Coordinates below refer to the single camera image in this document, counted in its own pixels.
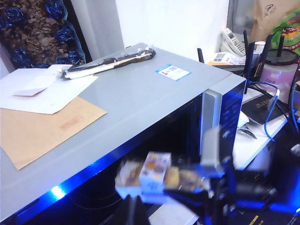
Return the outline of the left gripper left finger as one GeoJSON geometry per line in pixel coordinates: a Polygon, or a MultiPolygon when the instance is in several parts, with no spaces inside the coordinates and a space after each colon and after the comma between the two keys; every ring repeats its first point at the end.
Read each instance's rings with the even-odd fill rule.
{"type": "Polygon", "coordinates": [[[129,216],[129,208],[132,197],[127,195],[126,198],[119,204],[112,217],[113,225],[126,225],[129,216]]]}

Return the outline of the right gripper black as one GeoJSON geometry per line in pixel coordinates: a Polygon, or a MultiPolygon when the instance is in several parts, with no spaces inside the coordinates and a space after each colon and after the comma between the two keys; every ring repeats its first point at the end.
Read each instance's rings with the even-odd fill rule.
{"type": "Polygon", "coordinates": [[[214,199],[236,205],[238,200],[259,201],[268,204],[278,195],[277,189],[261,171],[241,171],[232,161],[220,161],[220,126],[207,130],[202,142],[202,165],[209,169],[222,170],[220,177],[211,178],[214,199]]]}

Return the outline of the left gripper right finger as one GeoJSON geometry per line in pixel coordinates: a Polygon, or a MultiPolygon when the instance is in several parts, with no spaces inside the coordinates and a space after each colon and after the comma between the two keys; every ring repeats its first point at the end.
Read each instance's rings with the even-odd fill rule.
{"type": "Polygon", "coordinates": [[[140,196],[135,198],[135,225],[150,225],[146,208],[140,196]]]}

